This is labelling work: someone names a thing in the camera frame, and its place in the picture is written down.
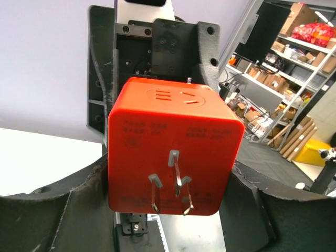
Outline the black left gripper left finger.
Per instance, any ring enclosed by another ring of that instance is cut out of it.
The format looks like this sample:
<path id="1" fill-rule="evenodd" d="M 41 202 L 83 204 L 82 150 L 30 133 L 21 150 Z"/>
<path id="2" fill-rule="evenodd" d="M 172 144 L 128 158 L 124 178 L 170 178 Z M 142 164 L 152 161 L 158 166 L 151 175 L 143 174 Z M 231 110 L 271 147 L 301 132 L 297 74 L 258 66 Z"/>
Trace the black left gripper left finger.
<path id="1" fill-rule="evenodd" d="M 107 156 L 29 194 L 1 197 L 1 251 L 114 251 Z"/>

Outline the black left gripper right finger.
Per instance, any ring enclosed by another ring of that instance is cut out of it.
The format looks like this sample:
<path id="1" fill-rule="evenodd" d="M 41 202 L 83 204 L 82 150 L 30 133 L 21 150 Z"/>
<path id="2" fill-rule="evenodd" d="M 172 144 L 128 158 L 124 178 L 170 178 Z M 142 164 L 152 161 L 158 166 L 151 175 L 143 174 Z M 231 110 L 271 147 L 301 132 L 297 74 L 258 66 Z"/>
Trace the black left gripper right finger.
<path id="1" fill-rule="evenodd" d="M 226 251 L 335 251 L 334 176 L 330 161 L 304 191 L 237 162 L 219 208 Z"/>

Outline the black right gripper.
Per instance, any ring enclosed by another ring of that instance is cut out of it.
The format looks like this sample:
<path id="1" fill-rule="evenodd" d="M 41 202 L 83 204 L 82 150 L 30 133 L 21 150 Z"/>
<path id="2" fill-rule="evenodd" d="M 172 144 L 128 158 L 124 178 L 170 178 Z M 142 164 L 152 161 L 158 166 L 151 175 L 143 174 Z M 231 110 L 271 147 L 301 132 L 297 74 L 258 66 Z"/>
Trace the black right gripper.
<path id="1" fill-rule="evenodd" d="M 166 19 L 115 24 L 115 9 L 88 8 L 87 127 L 103 143 L 107 143 L 108 115 L 117 98 L 116 48 L 119 81 L 136 76 L 194 80 L 218 92 L 218 24 Z"/>

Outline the red cube socket adapter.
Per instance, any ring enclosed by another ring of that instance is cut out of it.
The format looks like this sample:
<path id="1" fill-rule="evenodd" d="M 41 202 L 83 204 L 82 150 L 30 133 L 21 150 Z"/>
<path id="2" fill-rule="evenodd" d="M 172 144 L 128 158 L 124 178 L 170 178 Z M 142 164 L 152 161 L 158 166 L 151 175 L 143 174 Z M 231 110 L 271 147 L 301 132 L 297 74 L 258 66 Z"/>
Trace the red cube socket adapter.
<path id="1" fill-rule="evenodd" d="M 130 78 L 108 116 L 110 208 L 213 215 L 244 131 L 209 86 Z"/>

